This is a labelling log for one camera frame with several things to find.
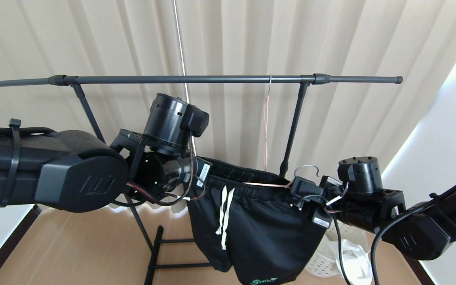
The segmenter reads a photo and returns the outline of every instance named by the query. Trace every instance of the white plastic bag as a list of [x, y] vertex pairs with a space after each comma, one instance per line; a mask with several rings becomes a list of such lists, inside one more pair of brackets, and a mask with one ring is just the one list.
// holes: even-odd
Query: white plastic bag
[[[335, 256], [339, 272], [339, 250], [337, 241], [328, 241], [331, 256]], [[365, 252], [361, 245], [355, 245], [347, 239], [342, 239], [342, 263], [346, 276], [352, 285], [370, 285], [372, 282], [371, 260], [369, 252]]]

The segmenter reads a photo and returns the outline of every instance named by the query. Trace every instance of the beige curtain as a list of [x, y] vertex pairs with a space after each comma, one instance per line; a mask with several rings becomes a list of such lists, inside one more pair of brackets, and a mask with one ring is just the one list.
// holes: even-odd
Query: beige curtain
[[[404, 76], [395, 84], [308, 89], [290, 158], [336, 176], [337, 161], [393, 158], [456, 61], [456, 0], [178, 0], [186, 74]], [[182, 74], [172, 0], [0, 1], [0, 80], [53, 74]], [[267, 84], [190, 84], [211, 115], [198, 154], [263, 167]], [[297, 84], [272, 84], [268, 169], [279, 172]], [[106, 140], [142, 131], [157, 92], [184, 85], [90, 85], [87, 98]], [[0, 126], [92, 132], [67, 87], [0, 88]], [[312, 171], [304, 173], [313, 177]]]

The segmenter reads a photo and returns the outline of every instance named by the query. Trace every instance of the elastic waistband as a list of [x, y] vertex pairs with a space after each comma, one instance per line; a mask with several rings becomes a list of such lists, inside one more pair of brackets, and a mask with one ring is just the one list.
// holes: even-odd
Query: elastic waistband
[[279, 185], [286, 185], [289, 183], [288, 180], [279, 177], [274, 173], [244, 168], [212, 158], [201, 158], [212, 163], [209, 175], [205, 181], [207, 187], [222, 189], [226, 186], [229, 190], [235, 188], [234, 196], [262, 200], [274, 200], [289, 193], [289, 191], [284, 188], [244, 184], [244, 182]]

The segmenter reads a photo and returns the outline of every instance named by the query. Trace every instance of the drawstring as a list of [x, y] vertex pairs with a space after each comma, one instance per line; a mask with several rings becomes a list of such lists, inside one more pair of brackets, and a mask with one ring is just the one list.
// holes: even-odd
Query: drawstring
[[[219, 228], [216, 231], [217, 235], [221, 235], [221, 248], [224, 251], [226, 250], [226, 229], [228, 229], [228, 220], [230, 219], [230, 205], [232, 204], [235, 188], [228, 193], [228, 200], [226, 199], [227, 191], [226, 186], [224, 186], [221, 193], [221, 207], [219, 207]], [[226, 202], [226, 211], [223, 211], [224, 202]]]

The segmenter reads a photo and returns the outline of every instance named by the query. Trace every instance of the garment rack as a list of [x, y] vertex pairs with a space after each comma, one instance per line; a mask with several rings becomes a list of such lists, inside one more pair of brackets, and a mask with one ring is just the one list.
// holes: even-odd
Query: garment rack
[[[330, 76], [328, 74], [312, 74], [299, 76], [66, 76], [55, 75], [48, 78], [35, 79], [18, 79], [18, 80], [3, 80], [0, 81], [0, 87], [10, 86], [29, 86], [29, 85], [55, 85], [55, 86], [71, 86], [78, 97], [85, 115], [91, 124], [91, 127], [96, 134], [96, 137], [105, 143], [105, 139], [101, 130], [94, 118], [91, 107], [87, 102], [86, 95], [81, 87], [82, 84], [167, 84], [167, 83], [299, 83], [298, 98], [295, 105], [293, 120], [286, 144], [284, 159], [280, 166], [279, 175], [284, 177], [288, 171], [288, 160], [295, 137], [298, 119], [302, 110], [302, 104], [306, 96], [306, 91], [309, 85], [321, 85], [326, 83], [402, 83], [401, 76]], [[125, 195], [128, 203], [132, 203], [131, 198]], [[159, 226], [156, 231], [154, 243], [150, 241], [149, 235], [143, 225], [143, 222], [136, 210], [136, 207], [130, 207], [130, 210], [135, 217], [135, 220], [140, 228], [145, 242], [149, 246], [151, 255], [145, 276], [145, 285], [151, 285], [154, 279], [154, 273], [157, 269], [170, 268], [192, 268], [192, 267], [210, 267], [210, 263], [191, 263], [191, 264], [157, 264], [161, 244], [163, 243], [189, 243], [195, 242], [194, 239], [163, 239], [163, 227]]]

